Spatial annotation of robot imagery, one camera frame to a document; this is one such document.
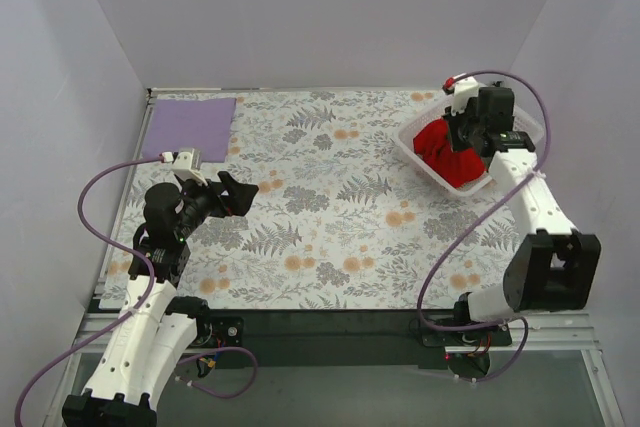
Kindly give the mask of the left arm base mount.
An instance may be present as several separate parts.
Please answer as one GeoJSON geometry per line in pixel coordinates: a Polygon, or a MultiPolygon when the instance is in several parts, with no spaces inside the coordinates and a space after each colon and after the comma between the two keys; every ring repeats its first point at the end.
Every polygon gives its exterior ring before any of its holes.
{"type": "Polygon", "coordinates": [[[165,315],[173,319],[178,314],[195,320],[196,334],[190,348],[241,345],[244,319],[240,316],[220,314],[205,299],[191,296],[171,300],[165,315]]]}

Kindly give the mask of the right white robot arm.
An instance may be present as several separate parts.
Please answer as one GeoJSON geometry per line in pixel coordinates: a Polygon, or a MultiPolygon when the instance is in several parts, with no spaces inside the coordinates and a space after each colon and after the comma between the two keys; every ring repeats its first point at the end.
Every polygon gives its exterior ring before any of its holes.
{"type": "Polygon", "coordinates": [[[569,220],[537,170],[533,141],[515,128],[513,91],[469,80],[450,93],[443,118],[451,148],[487,161],[489,176],[509,198],[506,205],[520,237],[501,283],[466,293],[455,303],[455,324],[508,321],[528,311],[583,309],[601,243],[569,220]]]}

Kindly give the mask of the red t shirt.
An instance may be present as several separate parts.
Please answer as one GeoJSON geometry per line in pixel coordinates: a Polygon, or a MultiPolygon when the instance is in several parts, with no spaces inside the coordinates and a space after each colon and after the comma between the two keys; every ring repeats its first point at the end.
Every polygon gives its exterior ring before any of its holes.
{"type": "Polygon", "coordinates": [[[443,119],[427,124],[413,138],[413,148],[426,165],[454,188],[474,182],[486,172],[482,159],[472,149],[452,150],[443,119]]]}

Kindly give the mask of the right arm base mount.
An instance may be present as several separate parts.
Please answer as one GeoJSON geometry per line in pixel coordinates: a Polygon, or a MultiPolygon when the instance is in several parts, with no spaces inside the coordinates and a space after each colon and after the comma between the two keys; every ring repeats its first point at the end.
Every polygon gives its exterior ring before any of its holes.
{"type": "Polygon", "coordinates": [[[510,347],[508,327],[490,327],[471,331],[441,331],[420,326],[418,342],[440,356],[442,369],[464,378],[485,378],[491,368],[490,353],[498,347],[510,347]]]}

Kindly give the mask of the white plastic basket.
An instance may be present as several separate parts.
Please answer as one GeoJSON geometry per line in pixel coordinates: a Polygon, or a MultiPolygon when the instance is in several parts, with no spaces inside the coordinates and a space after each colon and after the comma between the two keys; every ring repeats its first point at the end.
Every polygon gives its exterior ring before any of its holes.
{"type": "MultiPolygon", "coordinates": [[[[425,174],[428,178],[455,196],[474,196],[492,181],[492,178],[487,173],[484,173],[482,177],[474,182],[465,184],[460,188],[454,188],[431,169],[414,151],[413,139],[426,125],[440,118],[444,114],[445,107],[448,104],[448,99],[441,94],[434,95],[431,99],[428,99],[417,113],[396,130],[393,134],[393,141],[402,152],[405,161],[415,170],[425,174]]],[[[514,129],[516,131],[526,132],[535,145],[538,145],[544,138],[543,126],[519,106],[514,107],[514,129]]]]}

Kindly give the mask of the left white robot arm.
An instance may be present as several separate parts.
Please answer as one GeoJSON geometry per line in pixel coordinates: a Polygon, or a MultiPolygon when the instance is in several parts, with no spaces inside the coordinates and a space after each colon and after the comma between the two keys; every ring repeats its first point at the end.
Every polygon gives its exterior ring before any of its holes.
{"type": "Polygon", "coordinates": [[[158,400],[182,354],[213,334],[207,302],[177,294],[187,239],[210,217],[245,216],[257,192],[225,171],[217,181],[179,174],[147,190],[118,324],[82,393],[65,399],[66,425],[156,425],[158,400]]]}

